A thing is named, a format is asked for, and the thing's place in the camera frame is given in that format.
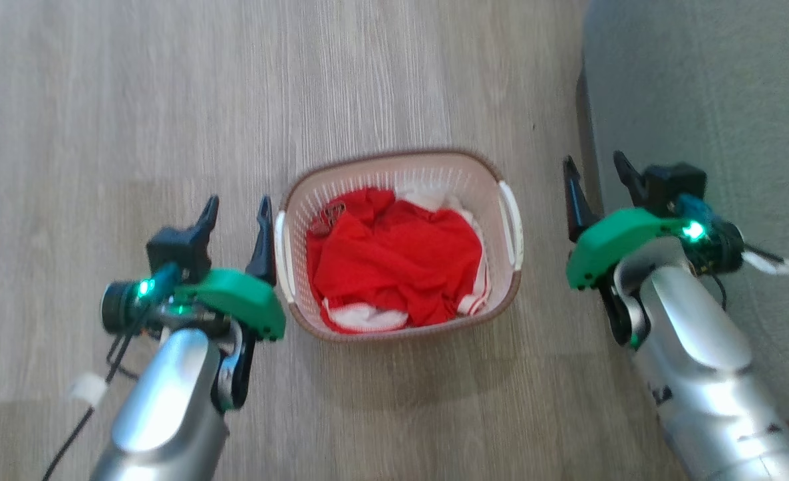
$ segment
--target glowing green light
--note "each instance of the glowing green light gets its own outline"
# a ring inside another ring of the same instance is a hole
[[[146,279],[138,283],[138,296],[143,297],[148,295],[151,289],[154,288],[153,279]]]
[[[688,227],[682,229],[682,234],[688,238],[689,241],[692,243],[696,243],[699,241],[700,238],[706,233],[706,229],[700,224],[700,222],[691,221]]]

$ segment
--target basket handle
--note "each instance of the basket handle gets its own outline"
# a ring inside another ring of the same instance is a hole
[[[507,237],[507,253],[510,256],[510,264],[515,271],[522,270],[522,260],[525,257],[525,240],[522,233],[522,214],[519,213],[519,204],[516,203],[516,196],[507,182],[501,180],[498,183],[498,188],[501,191],[501,199],[503,207],[507,210],[507,216],[504,219],[504,232]]]
[[[281,292],[288,304],[294,304],[296,282],[293,279],[293,256],[290,252],[290,232],[285,231],[287,212],[279,210],[275,217],[275,272]]]

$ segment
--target laundry basket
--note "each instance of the laundry basket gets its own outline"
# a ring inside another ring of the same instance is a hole
[[[405,185],[446,189],[474,214],[484,235],[492,286],[489,299],[479,313],[440,325],[353,335],[332,331],[321,319],[309,285],[305,249],[309,225],[324,205],[346,192],[369,186],[394,190]],[[299,179],[275,217],[279,286],[299,325],[325,341],[403,339],[485,323],[513,301],[519,289],[522,250],[522,217],[510,187],[488,161],[455,150],[366,156],[318,168]]]

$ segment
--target gray fabric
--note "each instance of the gray fabric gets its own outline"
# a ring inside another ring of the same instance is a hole
[[[749,243],[789,258],[789,0],[593,0],[584,71],[606,211],[629,205],[614,150],[690,162]],[[746,267],[724,283],[789,418],[789,278]]]

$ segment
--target brown basket rim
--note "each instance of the brown basket rim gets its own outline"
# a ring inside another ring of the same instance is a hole
[[[495,177],[496,182],[502,182],[504,177],[501,176],[498,167],[495,167],[491,161],[485,158],[485,156],[480,155],[476,152],[471,152],[471,150],[465,149],[445,149],[445,148],[431,148],[431,149],[416,149],[416,150],[391,150],[391,152],[379,152],[372,155],[364,155],[364,156],[356,156],[355,158],[350,158],[347,160],[342,161],[334,161],[328,162],[325,165],[320,167],[312,168],[304,173],[296,182],[293,183],[291,186],[290,191],[285,196],[284,200],[281,201],[281,205],[279,205],[279,211],[287,211],[288,205],[290,205],[290,201],[293,198],[294,192],[299,187],[300,183],[305,182],[308,177],[314,176],[314,174],[318,174],[320,172],[325,172],[326,170],[333,170],[334,168],[343,167],[349,164],[357,164],[358,162],[367,162],[371,160],[378,160],[381,158],[392,158],[392,156],[413,156],[413,155],[428,155],[428,154],[458,154],[462,156],[467,156],[468,158],[474,159],[480,164],[483,164],[483,167],[492,174],[492,177]],[[429,335],[439,335],[445,332],[457,331],[458,329],[464,329],[468,327],[473,327],[476,325],[481,325],[482,323],[486,323],[498,317],[501,313],[503,313],[510,304],[513,302],[513,298],[516,297],[516,293],[519,292],[519,285],[522,282],[522,271],[517,270],[513,271],[513,277],[510,280],[510,288],[507,290],[507,295],[501,299],[501,302],[495,306],[494,309],[491,311],[487,311],[486,313],[480,313],[476,316],[467,316],[467,317],[459,317],[459,319],[452,319],[442,325],[431,325],[425,326],[420,328],[412,328],[412,329],[400,329],[400,331],[386,331],[386,332],[378,332],[378,333],[367,333],[367,334],[357,334],[357,335],[346,335],[346,334],[339,334],[333,331],[324,331],[323,329],[318,329],[316,326],[312,325],[308,319],[303,316],[302,311],[299,310],[299,306],[296,302],[288,303],[288,308],[290,308],[291,314],[293,314],[293,318],[296,322],[302,326],[303,329],[309,332],[309,334],[314,335],[316,338],[322,341],[330,341],[330,342],[339,342],[339,343],[346,343],[346,342],[384,342],[384,341],[400,341],[404,339],[410,339],[413,337],[427,337]]]

